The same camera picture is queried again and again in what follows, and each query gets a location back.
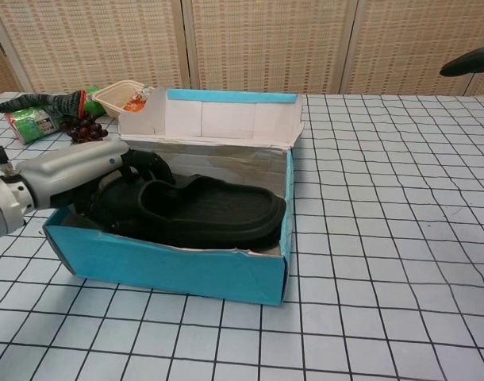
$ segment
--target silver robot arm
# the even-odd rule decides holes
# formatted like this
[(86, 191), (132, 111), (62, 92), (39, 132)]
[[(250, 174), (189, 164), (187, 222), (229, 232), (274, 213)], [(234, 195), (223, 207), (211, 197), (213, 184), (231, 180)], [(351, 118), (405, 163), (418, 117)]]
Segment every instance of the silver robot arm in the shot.
[(16, 170), (7, 157), (0, 160), (4, 172), (0, 176), (0, 237), (20, 229), (24, 214), (62, 206), (68, 192), (116, 171), (128, 152), (126, 143), (107, 140), (45, 153), (19, 163)]

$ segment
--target green package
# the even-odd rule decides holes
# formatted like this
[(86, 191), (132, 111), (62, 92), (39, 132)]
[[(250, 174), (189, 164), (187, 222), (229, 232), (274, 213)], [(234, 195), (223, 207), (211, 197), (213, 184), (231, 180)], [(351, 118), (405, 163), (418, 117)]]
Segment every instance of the green package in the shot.
[(85, 105), (83, 105), (83, 111), (88, 111), (94, 116), (94, 118), (100, 117), (106, 114), (105, 109), (103, 109), (99, 103), (97, 103), (95, 100), (92, 99), (92, 94), (98, 90), (99, 90), (99, 87), (95, 85), (85, 90), (86, 99), (85, 99)]
[(6, 114), (6, 120), (23, 144), (59, 131), (60, 125), (57, 119), (50, 117), (40, 107), (29, 107)]

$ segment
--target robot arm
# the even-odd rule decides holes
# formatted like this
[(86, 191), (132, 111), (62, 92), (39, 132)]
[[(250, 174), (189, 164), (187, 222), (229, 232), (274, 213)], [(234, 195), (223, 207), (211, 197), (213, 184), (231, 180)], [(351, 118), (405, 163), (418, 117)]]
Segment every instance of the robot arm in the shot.
[(81, 186), (123, 167), (135, 167), (144, 178), (157, 174), (174, 182), (159, 156), (129, 149), (122, 141), (73, 145), (21, 162), (16, 170), (0, 148), (0, 166), (0, 237), (20, 229), (24, 214), (70, 205)]

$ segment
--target blue tape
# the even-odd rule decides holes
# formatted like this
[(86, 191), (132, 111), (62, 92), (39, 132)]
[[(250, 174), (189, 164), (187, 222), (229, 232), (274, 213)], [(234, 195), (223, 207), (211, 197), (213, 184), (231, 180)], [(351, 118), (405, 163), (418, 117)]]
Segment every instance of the blue tape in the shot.
[(176, 101), (227, 103), (295, 103), (297, 100), (296, 94), (222, 90), (168, 89), (167, 96)]

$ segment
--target cardboard flap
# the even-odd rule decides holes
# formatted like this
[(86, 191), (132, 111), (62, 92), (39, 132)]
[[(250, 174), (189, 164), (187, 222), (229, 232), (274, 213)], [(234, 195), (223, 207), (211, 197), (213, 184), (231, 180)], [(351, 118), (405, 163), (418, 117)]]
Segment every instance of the cardboard flap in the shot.
[(156, 88), (138, 113), (119, 117), (122, 140), (288, 150), (303, 130), (302, 97)]

